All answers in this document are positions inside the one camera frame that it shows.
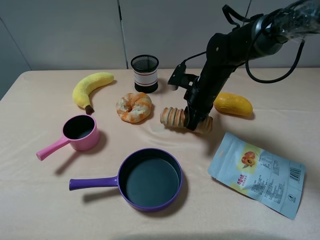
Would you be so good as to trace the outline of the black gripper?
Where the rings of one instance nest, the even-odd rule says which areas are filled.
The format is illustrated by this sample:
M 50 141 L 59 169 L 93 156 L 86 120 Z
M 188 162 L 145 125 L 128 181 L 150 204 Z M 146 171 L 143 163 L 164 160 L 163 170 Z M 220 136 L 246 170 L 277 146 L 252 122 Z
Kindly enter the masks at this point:
M 207 118 L 222 87 L 222 77 L 201 74 L 193 80 L 185 93 L 184 127 L 194 131 Z

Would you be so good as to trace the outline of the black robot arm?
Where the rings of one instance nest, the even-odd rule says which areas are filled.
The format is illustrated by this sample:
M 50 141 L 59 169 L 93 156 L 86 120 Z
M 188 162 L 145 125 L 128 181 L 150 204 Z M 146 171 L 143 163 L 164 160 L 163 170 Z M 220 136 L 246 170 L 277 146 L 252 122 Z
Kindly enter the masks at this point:
M 320 2 L 298 0 L 269 14 L 245 18 L 228 5 L 222 8 L 235 27 L 228 34 L 216 33 L 206 47 L 206 62 L 199 76 L 186 74 L 185 120 L 183 125 L 195 130 L 213 108 L 214 100 L 230 75 L 244 65 L 255 82 L 271 84 L 287 78 L 297 67 L 305 45 L 304 37 L 320 32 Z M 276 54 L 291 39 L 301 39 L 295 60 L 283 76 L 272 80 L 255 77 L 249 66 L 255 60 Z

